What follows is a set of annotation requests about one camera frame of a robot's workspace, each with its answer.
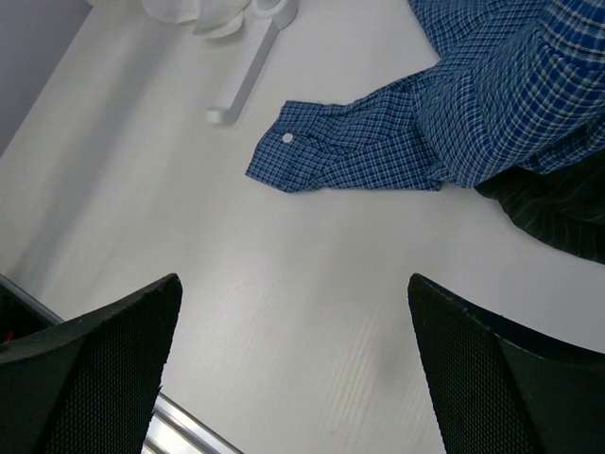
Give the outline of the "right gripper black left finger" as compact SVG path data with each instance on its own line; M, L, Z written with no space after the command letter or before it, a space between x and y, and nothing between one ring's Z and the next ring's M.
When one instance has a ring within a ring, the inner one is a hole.
M170 273L69 321L7 277L34 331L1 345L4 453L139 453L182 305Z

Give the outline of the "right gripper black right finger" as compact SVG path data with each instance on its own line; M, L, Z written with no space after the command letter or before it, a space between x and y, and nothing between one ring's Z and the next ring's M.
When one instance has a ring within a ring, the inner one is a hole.
M408 305L448 453L601 453L604 356L411 276Z

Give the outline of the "white shirt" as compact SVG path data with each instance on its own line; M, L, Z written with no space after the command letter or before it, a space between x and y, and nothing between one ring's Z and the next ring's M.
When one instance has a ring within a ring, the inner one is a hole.
M150 18L192 26L195 36L211 42L234 38L256 21L252 1L143 0L138 4Z

